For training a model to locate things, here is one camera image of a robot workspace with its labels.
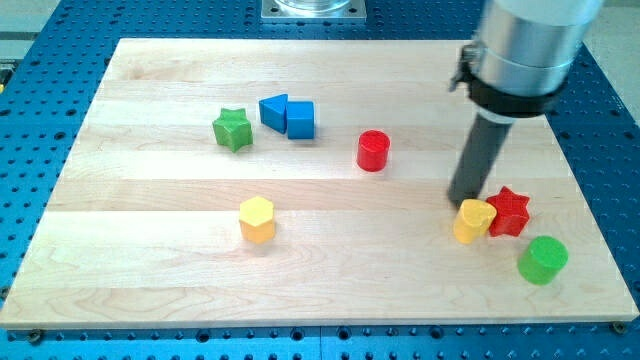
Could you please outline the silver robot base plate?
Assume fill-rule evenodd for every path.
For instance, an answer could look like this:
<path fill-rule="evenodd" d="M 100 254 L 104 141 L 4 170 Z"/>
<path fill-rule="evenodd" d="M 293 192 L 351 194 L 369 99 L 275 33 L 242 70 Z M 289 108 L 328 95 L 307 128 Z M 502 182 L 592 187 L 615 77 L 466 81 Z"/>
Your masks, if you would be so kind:
<path fill-rule="evenodd" d="M 365 0 L 260 0 L 263 20 L 353 20 L 367 18 Z"/>

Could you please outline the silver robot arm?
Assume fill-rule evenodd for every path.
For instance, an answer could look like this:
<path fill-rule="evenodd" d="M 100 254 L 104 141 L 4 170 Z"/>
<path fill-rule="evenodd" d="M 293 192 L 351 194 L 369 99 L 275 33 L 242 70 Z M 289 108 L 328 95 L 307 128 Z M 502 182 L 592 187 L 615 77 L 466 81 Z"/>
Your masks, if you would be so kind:
<path fill-rule="evenodd" d="M 480 108 L 510 118 L 538 116 L 564 90 L 603 0 L 488 0 L 472 42 L 462 47 L 451 91 L 467 85 Z"/>

